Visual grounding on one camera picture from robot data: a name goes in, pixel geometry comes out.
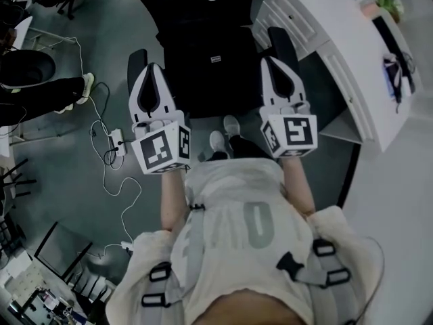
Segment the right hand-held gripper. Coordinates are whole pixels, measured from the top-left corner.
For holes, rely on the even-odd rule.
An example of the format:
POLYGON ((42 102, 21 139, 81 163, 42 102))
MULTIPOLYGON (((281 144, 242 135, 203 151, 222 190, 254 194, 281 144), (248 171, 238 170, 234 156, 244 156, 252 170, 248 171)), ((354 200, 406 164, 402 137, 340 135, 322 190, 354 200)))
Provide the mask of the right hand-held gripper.
POLYGON ((261 60, 260 69, 265 105, 259 110, 263 121, 260 131, 271 156, 303 157, 317 149, 317 117, 304 101, 304 84, 299 74, 272 56, 261 60))

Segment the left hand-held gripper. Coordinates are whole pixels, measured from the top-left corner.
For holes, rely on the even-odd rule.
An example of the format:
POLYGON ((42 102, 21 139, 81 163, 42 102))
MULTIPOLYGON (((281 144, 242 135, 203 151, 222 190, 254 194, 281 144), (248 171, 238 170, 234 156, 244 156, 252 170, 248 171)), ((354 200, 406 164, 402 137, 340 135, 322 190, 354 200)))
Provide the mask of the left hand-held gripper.
POLYGON ((163 174, 190 163, 191 129, 185 125, 184 113, 176 109, 163 70, 156 63, 146 66, 135 81, 129 110, 135 134, 131 146, 143 174, 163 174))

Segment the black mesh office chair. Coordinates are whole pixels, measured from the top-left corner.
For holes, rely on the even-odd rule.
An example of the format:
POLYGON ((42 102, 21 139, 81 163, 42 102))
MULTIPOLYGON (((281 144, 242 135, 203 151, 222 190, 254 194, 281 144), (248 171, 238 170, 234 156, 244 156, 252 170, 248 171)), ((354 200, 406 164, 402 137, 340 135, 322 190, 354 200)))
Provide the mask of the black mesh office chair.
MULTIPOLYGON (((252 0, 140 0, 151 14, 158 33, 165 28, 188 22, 217 21, 236 26, 250 28, 252 20, 250 9, 252 0)), ((258 52, 259 62, 268 56, 281 60, 297 73, 299 72, 298 58, 292 40, 283 28, 269 27, 266 29, 270 41, 270 48, 258 52)), ((263 104, 262 83, 260 75, 261 105, 263 104)))

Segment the black backpack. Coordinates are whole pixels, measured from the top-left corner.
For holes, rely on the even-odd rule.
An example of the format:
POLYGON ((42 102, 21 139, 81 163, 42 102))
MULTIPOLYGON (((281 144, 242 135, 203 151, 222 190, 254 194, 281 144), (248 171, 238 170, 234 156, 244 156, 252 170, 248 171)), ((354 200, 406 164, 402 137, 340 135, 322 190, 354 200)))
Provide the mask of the black backpack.
POLYGON ((201 20, 160 30, 157 38, 176 106, 190 117, 243 114, 261 105, 250 28, 201 20))

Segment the person's right forearm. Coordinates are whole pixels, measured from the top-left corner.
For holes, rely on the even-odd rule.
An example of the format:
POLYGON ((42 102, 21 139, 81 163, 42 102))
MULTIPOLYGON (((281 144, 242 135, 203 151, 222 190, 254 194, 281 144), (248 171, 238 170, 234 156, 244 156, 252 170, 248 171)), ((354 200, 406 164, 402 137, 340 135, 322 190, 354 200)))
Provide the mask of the person's right forearm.
POLYGON ((281 164, 288 202, 304 218, 309 217, 315 213, 316 208, 301 159, 298 157, 283 158, 281 164))

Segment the person's left forearm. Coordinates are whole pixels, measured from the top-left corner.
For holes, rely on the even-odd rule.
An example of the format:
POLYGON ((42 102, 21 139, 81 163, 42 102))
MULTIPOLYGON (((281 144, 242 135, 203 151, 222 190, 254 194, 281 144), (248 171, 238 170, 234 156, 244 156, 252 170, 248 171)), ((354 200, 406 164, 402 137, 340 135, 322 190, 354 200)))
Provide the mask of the person's left forearm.
POLYGON ((161 178, 160 219, 163 230, 173 231, 184 222, 189 207, 186 201, 183 170, 164 173, 161 178))

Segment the person's right white shoe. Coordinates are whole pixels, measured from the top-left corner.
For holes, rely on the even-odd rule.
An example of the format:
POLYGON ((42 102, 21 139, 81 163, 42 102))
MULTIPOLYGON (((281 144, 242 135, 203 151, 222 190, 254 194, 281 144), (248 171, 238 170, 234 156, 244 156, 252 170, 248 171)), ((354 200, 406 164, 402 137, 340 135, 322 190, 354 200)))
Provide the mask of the person's right white shoe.
POLYGON ((223 119, 223 126, 229 139, 235 136, 240 136, 240 123, 234 116, 225 116, 223 119))

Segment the person's white shoe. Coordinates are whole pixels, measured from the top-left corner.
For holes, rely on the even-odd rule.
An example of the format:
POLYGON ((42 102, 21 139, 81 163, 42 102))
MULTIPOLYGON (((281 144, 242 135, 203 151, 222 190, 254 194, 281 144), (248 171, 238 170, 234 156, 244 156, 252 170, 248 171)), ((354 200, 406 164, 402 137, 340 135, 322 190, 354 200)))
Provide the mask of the person's white shoe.
POLYGON ((225 116, 223 119, 223 126, 229 139, 235 136, 240 136, 240 123, 234 116, 225 116))
POLYGON ((227 153, 226 147, 225 147, 225 138, 223 134, 220 131, 213 131, 210 134, 209 137, 210 147, 212 148, 212 151, 214 153, 221 152, 221 153, 227 153))

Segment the person's black trousers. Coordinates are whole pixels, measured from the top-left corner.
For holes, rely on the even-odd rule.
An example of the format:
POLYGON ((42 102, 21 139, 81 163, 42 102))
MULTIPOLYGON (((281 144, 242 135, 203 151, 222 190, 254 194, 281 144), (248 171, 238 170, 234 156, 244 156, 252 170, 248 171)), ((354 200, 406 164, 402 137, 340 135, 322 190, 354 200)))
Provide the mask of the person's black trousers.
MULTIPOLYGON (((237 158, 267 158, 272 160, 273 158, 269 156, 264 150, 257 146, 254 142, 244 139, 241 136, 235 136, 229 139, 229 146, 232 149, 232 155, 234 159, 237 158)), ((208 162, 216 160, 227 160, 230 158, 230 154, 217 152, 212 154, 212 156, 207 159, 208 162)))

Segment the white curved drawer desk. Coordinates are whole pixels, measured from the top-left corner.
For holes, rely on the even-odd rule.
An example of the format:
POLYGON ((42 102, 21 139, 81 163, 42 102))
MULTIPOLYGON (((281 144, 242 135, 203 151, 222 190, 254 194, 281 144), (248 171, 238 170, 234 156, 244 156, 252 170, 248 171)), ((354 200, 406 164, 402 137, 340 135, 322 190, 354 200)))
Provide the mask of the white curved drawer desk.
MULTIPOLYGON (((269 27, 287 31, 299 59, 317 55, 335 81, 346 109, 322 133, 383 152, 409 117, 412 96, 397 106, 390 97, 383 61, 388 48, 356 0, 264 0, 252 27, 263 48, 269 27)), ((416 69, 416 91, 422 88, 416 69)))

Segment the person's cream t-shirt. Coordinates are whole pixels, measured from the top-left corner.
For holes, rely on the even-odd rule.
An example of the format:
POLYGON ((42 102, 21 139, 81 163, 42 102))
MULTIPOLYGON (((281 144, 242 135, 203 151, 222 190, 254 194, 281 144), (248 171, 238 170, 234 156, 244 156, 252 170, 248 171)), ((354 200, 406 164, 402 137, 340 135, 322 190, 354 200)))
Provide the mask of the person's cream t-shirt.
POLYGON ((184 184, 184 222, 135 239, 109 325, 365 324, 384 256, 340 207, 304 218, 266 158, 203 162, 184 184))

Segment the pink pot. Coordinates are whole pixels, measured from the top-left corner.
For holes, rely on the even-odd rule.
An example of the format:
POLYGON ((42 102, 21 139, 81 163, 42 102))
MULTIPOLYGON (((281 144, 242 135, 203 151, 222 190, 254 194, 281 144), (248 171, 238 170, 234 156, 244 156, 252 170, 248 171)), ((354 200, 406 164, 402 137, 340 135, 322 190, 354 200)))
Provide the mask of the pink pot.
POLYGON ((380 7, 376 3, 368 3, 362 5, 360 7, 360 10, 363 13, 363 15, 370 20, 375 19, 380 13, 380 7))

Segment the black desk mat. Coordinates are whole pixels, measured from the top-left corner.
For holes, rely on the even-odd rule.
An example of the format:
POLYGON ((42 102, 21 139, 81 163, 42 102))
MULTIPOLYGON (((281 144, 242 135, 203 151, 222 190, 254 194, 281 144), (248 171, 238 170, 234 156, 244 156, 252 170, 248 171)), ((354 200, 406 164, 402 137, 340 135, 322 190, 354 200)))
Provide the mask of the black desk mat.
POLYGON ((403 34, 388 12, 376 16, 373 19, 373 24, 382 36, 388 51, 394 55, 398 61, 401 67, 402 77, 407 79, 410 93, 405 93, 405 96, 412 96, 416 91, 416 84, 413 78, 416 67, 403 34))

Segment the small green potted plant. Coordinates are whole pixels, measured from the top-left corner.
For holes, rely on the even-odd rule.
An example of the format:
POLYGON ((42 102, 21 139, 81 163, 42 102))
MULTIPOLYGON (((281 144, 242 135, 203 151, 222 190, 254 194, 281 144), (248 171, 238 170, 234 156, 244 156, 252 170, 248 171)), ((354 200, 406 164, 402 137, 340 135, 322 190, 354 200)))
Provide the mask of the small green potted plant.
POLYGON ((388 12, 396 23, 401 21, 401 17, 405 12, 401 0, 375 0, 375 2, 388 12))

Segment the white curved table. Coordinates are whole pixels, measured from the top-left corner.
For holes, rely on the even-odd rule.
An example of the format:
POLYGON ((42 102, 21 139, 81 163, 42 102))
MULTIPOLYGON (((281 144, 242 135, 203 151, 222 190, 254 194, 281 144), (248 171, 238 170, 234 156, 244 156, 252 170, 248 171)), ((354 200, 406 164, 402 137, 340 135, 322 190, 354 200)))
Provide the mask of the white curved table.
POLYGON ((63 37, 45 30, 33 28, 31 26, 33 17, 27 17, 21 21, 16 27, 16 40, 12 45, 13 50, 24 49, 25 45, 29 45, 29 49, 43 51, 44 49, 53 49, 61 43, 77 45, 76 37, 63 37))

